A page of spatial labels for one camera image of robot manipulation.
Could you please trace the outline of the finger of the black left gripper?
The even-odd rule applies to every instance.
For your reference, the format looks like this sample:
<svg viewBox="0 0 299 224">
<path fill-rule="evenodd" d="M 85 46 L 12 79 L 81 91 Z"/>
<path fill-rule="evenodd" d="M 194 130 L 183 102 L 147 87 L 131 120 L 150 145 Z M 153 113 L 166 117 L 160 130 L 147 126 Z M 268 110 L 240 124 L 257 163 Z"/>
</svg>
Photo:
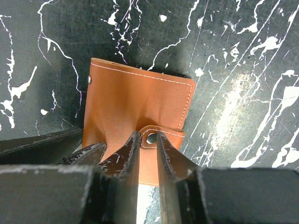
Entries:
<svg viewBox="0 0 299 224">
<path fill-rule="evenodd" d="M 91 144 L 71 156 L 63 157 L 57 165 L 98 165 L 106 149 L 107 146 L 104 142 Z"/>
<path fill-rule="evenodd" d="M 22 149 L 29 147 L 35 147 L 42 143 L 55 142 L 56 140 L 61 140 L 63 137 L 73 137 L 78 136 L 79 139 L 82 139 L 83 130 L 82 129 L 69 129 L 53 133 L 48 133 L 39 136 L 10 139 L 10 140 L 1 140 L 0 141 L 0 155 L 6 155 L 10 153 L 17 152 Z"/>
</svg>

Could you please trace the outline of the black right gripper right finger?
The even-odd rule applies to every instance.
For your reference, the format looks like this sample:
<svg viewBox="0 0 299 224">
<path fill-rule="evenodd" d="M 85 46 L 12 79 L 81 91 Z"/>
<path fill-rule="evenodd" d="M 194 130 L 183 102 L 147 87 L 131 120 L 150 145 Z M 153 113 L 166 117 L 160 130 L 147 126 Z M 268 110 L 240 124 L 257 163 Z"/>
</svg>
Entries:
<svg viewBox="0 0 299 224">
<path fill-rule="evenodd" d="M 198 166 L 157 133 L 157 167 L 163 224 L 207 224 Z"/>
</svg>

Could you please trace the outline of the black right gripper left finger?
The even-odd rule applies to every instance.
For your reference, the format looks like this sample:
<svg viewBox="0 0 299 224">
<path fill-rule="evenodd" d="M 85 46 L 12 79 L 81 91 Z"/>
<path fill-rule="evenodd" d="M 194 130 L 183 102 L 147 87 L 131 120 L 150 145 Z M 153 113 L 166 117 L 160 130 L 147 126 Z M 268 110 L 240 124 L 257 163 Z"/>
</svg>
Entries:
<svg viewBox="0 0 299 224">
<path fill-rule="evenodd" d="M 140 133 L 98 165 L 85 201 L 83 224 L 135 224 Z"/>
</svg>

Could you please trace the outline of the brown leather card holder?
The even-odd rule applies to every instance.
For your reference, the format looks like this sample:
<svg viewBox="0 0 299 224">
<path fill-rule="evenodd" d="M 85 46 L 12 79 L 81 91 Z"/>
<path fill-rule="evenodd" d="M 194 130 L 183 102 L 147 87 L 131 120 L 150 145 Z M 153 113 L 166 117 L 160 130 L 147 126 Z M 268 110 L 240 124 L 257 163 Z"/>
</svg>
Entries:
<svg viewBox="0 0 299 224">
<path fill-rule="evenodd" d="M 179 149 L 196 84 L 190 78 L 92 58 L 85 105 L 84 147 L 104 142 L 107 159 L 140 133 L 139 183 L 157 187 L 157 144 L 163 132 Z"/>
</svg>

